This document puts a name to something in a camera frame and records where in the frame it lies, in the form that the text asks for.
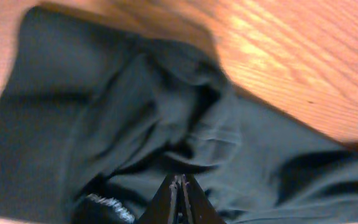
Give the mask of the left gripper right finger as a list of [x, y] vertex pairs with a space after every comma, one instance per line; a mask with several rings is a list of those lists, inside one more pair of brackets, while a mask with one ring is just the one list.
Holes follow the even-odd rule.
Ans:
[[181, 176], [180, 212], [186, 224], [226, 224], [193, 175]]

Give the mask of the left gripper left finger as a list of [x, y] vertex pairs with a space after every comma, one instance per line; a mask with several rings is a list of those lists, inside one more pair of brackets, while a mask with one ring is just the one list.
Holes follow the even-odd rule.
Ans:
[[137, 224], [174, 224], [177, 218], [178, 180], [167, 175]]

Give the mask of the black polo shirt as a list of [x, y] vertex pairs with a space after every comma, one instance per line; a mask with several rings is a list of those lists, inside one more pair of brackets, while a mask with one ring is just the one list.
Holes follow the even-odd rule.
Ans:
[[358, 223], [358, 152], [237, 94], [189, 44], [42, 7], [0, 96], [0, 217], [135, 223], [192, 174], [228, 223]]

